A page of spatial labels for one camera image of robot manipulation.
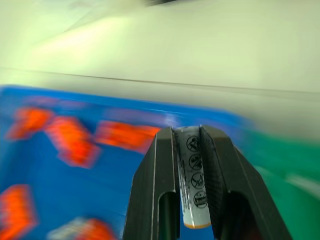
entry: white surface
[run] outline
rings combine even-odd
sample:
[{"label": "white surface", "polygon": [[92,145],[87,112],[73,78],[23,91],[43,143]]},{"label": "white surface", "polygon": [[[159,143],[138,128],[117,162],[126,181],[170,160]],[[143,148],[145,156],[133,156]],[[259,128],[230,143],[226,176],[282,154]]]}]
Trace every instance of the white surface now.
[{"label": "white surface", "polygon": [[6,71],[3,84],[216,106],[268,131],[320,136],[318,1],[177,1],[119,11],[38,45],[28,1],[0,0],[0,66],[110,79]]}]

